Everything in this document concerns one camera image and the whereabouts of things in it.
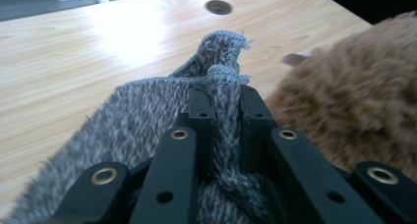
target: dark background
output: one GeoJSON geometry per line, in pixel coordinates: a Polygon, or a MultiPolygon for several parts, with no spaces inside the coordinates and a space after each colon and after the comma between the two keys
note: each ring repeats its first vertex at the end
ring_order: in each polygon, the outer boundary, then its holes
{"type": "Polygon", "coordinates": [[[371,24],[417,10],[417,0],[333,0],[371,24]]]}

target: light wood surface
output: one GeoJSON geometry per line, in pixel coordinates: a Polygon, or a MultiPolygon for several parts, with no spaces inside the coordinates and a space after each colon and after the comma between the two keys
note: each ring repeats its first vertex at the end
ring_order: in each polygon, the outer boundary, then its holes
{"type": "Polygon", "coordinates": [[[0,23],[0,217],[115,86],[167,76],[206,34],[254,40],[241,73],[266,98],[289,70],[284,55],[370,27],[331,0],[224,0],[226,16],[207,1],[120,0],[0,23]]]}

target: knitted fabric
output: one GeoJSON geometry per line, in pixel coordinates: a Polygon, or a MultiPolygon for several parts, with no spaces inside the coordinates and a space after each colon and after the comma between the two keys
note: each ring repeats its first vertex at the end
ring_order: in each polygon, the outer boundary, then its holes
{"type": "Polygon", "coordinates": [[[41,168],[17,199],[8,224],[47,220],[84,170],[103,161],[133,168],[152,157],[160,136],[188,112],[189,91],[204,88],[213,109],[214,179],[198,189],[200,223],[270,222],[259,175],[239,169],[240,84],[237,57],[246,39],[229,31],[207,35],[198,52],[167,78],[127,83],[97,109],[91,118],[41,168]]]}

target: brown fur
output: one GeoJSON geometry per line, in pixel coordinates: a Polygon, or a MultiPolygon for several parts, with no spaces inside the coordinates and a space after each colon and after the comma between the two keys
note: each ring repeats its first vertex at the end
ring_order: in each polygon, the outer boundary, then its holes
{"type": "Polygon", "coordinates": [[[417,182],[417,19],[384,21],[291,70],[267,99],[280,127],[299,129],[335,166],[361,161],[417,182]]]}

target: hole in table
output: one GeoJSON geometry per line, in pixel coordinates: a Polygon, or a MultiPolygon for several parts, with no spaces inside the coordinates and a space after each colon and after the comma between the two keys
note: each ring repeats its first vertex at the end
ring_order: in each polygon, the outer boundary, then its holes
{"type": "Polygon", "coordinates": [[[232,6],[221,0],[211,0],[206,3],[206,8],[216,15],[228,15],[232,12],[232,6]]]}

